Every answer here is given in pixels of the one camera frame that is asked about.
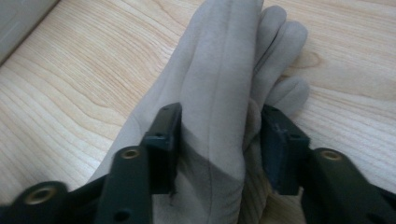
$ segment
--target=gray glove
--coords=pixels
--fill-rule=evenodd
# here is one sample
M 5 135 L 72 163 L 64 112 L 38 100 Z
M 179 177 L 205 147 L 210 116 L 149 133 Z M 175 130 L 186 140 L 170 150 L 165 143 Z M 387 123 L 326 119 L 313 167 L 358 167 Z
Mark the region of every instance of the gray glove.
M 270 29 L 274 33 L 267 36 L 267 13 L 258 29 L 261 9 L 262 1 L 257 0 L 207 0 L 200 6 L 168 65 L 127 119 L 92 179 L 108 172 L 117 150 L 139 144 L 162 106 L 181 102 L 177 194 L 153 197 L 154 223 L 218 224 L 238 220 L 242 190 L 246 176 L 249 177 L 246 171 L 251 165 L 257 166 L 246 162 L 256 162 L 256 158 L 249 158 L 254 154 L 251 152 L 257 152 L 251 147 L 257 146 L 255 136 L 260 129 L 260 123 L 255 121 L 260 118 L 258 112 L 268 92 L 273 89 L 268 97 L 273 104 L 291 101 L 291 108 L 300 107 L 307 96 L 306 84 L 300 79 L 274 87 L 302 45 L 293 47 L 294 40 L 285 44 L 284 37 L 278 36 L 289 36 L 293 32 L 290 26 L 298 27 L 295 30 L 302 32 L 305 39 L 306 30 L 298 23 L 285 23 L 285 28 Z M 256 62 L 255 52 L 263 55 L 256 56 Z M 254 63 L 258 66 L 253 77 Z M 250 205 L 246 201 L 249 199 L 244 199 L 242 206 Z

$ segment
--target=wooden surface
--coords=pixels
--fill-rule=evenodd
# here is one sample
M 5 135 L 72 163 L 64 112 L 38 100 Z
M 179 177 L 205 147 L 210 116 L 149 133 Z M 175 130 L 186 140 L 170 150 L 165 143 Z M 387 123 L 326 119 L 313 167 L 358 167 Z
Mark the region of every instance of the wooden surface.
M 25 188 L 83 185 L 160 74 L 202 0 L 63 0 L 0 68 L 0 203 Z M 396 192 L 396 4 L 266 1 L 309 37 L 286 76 L 312 91 L 296 123 Z M 262 222 L 304 220 L 272 196 Z

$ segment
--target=gray fabric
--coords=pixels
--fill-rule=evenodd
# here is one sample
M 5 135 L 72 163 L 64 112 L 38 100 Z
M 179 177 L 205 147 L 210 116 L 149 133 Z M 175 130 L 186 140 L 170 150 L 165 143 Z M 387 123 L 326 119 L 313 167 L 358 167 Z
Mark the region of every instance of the gray fabric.
M 298 78 L 274 87 L 301 50 L 305 28 L 285 23 L 280 7 L 262 15 L 261 8 L 258 0 L 207 0 L 200 6 L 91 180 L 108 172 L 117 150 L 139 144 L 159 108 L 181 102 L 177 194 L 153 197 L 154 223 L 236 223 L 251 205 L 261 211 L 247 218 L 260 218 L 267 192 L 258 160 L 260 110 L 269 95 L 270 103 L 291 113 L 308 93 Z M 255 194 L 262 200 L 253 203 Z

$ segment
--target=table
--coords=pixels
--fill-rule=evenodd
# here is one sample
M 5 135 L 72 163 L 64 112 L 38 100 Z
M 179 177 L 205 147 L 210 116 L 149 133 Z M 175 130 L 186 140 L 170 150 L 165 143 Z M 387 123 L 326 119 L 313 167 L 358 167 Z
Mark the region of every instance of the table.
M 85 184 L 201 3 L 61 1 L 0 68 L 0 203 L 46 180 Z M 346 153 L 369 181 L 396 192 L 396 3 L 265 5 L 309 31 L 285 76 L 311 86 L 293 117 L 311 147 Z M 298 198 L 268 203 L 262 222 L 304 222 Z

